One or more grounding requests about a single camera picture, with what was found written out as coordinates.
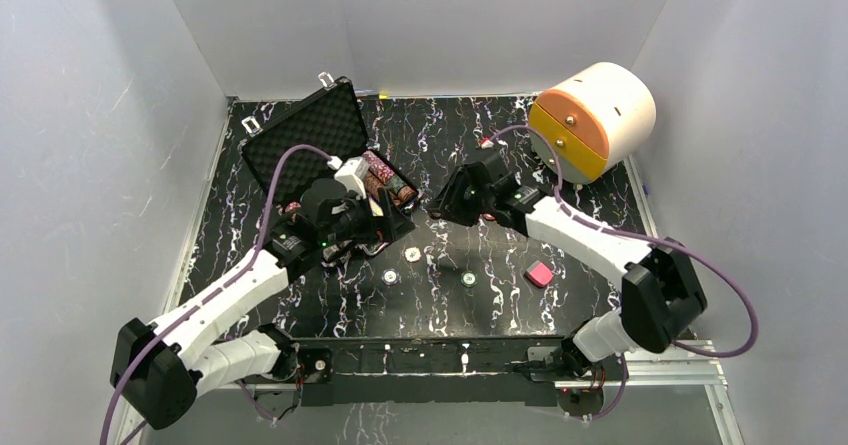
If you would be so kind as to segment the black poker chip case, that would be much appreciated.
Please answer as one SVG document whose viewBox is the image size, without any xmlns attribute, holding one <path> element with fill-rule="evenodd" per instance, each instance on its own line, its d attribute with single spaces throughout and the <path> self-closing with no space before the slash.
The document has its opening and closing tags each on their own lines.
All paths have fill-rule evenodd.
<svg viewBox="0 0 848 445">
<path fill-rule="evenodd" d="M 369 148 L 365 122 L 352 82 L 341 77 L 325 84 L 307 98 L 296 102 L 283 115 L 251 131 L 240 145 L 241 157 L 271 201 L 271 216 L 263 247 L 289 272 L 305 272 L 366 248 L 379 253 L 392 243 L 373 244 L 350 241 L 322 247 L 315 241 L 314 229 L 301 214 L 301 197 L 316 181 L 333 179 L 327 165 L 331 156 L 345 161 L 371 150 L 413 185 L 380 152 Z M 400 209 L 412 221 L 411 210 L 418 197 Z M 375 216 L 382 210 L 367 194 L 365 199 Z"/>
</svg>

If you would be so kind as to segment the red white poker chip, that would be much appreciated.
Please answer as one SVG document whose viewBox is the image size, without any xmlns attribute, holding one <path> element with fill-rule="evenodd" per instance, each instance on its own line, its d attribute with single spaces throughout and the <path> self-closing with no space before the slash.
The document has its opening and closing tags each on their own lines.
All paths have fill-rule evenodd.
<svg viewBox="0 0 848 445">
<path fill-rule="evenodd" d="M 418 247 L 409 247 L 404 250 L 404 258 L 409 263 L 416 263 L 421 260 L 422 252 Z"/>
</svg>

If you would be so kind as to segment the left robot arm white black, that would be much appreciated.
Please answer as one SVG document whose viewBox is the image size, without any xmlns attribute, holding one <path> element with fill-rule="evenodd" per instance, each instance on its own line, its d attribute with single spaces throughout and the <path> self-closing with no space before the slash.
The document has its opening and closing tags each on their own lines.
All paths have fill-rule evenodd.
<svg viewBox="0 0 848 445">
<path fill-rule="evenodd" d="M 359 245 L 383 245 L 414 228 L 407 210 L 417 188 L 372 172 L 359 188 L 350 178 L 320 178 L 273 213 L 271 229 L 230 271 L 182 306 L 118 335 L 111 383 L 146 424 L 175 424 L 197 398 L 254 375 L 301 383 L 310 372 L 300 343 L 269 323 L 241 338 L 225 332 L 250 309 L 306 272 Z"/>
</svg>

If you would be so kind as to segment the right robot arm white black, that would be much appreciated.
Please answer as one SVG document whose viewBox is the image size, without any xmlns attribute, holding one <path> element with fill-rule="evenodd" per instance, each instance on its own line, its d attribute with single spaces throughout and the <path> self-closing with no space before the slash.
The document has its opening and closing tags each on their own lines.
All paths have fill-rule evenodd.
<svg viewBox="0 0 848 445">
<path fill-rule="evenodd" d="M 526 186 L 491 150 L 455 169 L 426 207 L 433 219 L 476 225 L 488 214 L 503 227 L 567 253 L 619 289 L 618 309 L 593 317 L 562 342 L 565 370 L 590 378 L 603 359 L 641 348 L 664 352 L 707 308 L 691 259 L 675 242 L 621 237 L 562 205 L 551 187 Z"/>
</svg>

